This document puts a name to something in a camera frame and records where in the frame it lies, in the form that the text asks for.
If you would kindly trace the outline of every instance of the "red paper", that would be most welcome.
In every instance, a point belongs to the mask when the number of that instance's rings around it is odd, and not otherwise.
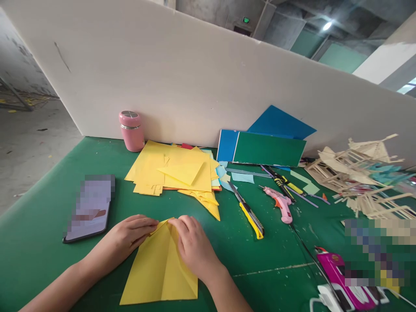
[[[190,146],[186,143],[182,143],[182,148],[186,148],[187,150],[191,150],[191,149],[193,149],[193,146]]]

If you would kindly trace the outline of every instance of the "white foam board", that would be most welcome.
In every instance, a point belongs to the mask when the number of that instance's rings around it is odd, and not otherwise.
[[[398,133],[387,147],[416,164],[415,100],[353,75],[147,0],[0,4],[83,135],[121,138],[134,110],[146,138],[216,146],[273,104],[318,130],[307,155]]]

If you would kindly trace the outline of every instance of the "concrete floor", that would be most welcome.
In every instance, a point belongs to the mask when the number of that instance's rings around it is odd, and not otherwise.
[[[0,109],[0,215],[82,139],[61,101],[46,99],[33,107]]]

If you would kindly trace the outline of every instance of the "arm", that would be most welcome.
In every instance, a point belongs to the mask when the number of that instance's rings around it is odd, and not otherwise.
[[[141,214],[121,221],[84,259],[67,268],[20,311],[68,311],[97,281],[138,248],[157,224],[158,221]]]
[[[200,223],[189,216],[168,222],[178,230],[183,262],[208,287],[218,312],[253,312],[217,258]]]

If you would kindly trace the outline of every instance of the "green cardboard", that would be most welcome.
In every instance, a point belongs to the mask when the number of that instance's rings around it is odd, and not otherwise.
[[[234,163],[297,167],[306,141],[240,132]]]

